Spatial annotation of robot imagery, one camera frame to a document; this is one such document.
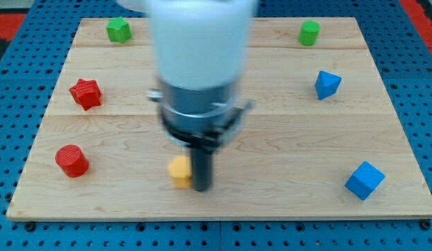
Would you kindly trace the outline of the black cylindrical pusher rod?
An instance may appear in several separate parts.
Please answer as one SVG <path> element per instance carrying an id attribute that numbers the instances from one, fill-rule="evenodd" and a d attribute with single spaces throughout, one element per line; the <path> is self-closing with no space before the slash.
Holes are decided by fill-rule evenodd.
<path id="1" fill-rule="evenodd" d="M 209 189 L 212 184 L 212 152 L 204 149 L 191 149 L 193 189 L 198 192 Z"/>

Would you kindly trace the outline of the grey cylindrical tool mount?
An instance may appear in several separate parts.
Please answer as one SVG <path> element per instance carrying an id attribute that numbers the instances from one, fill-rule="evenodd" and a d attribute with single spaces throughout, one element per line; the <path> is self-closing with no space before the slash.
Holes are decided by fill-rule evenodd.
<path id="1" fill-rule="evenodd" d="M 239 100 L 238 84 L 208 89 L 173 86 L 161 79 L 147 97 L 159 105 L 159 116 L 171 142 L 212 152 L 228 144 L 242 130 L 253 100 Z"/>

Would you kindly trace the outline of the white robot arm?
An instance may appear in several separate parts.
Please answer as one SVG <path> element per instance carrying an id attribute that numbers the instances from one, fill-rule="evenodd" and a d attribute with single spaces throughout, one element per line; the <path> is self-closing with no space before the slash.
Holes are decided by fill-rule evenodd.
<path id="1" fill-rule="evenodd" d="M 159 104 L 166 134 L 187 147 L 192 186 L 212 184 L 212 157 L 240 130 L 252 101 L 239 105 L 239 80 L 256 1 L 119 1 L 145 13 L 156 62 Z"/>

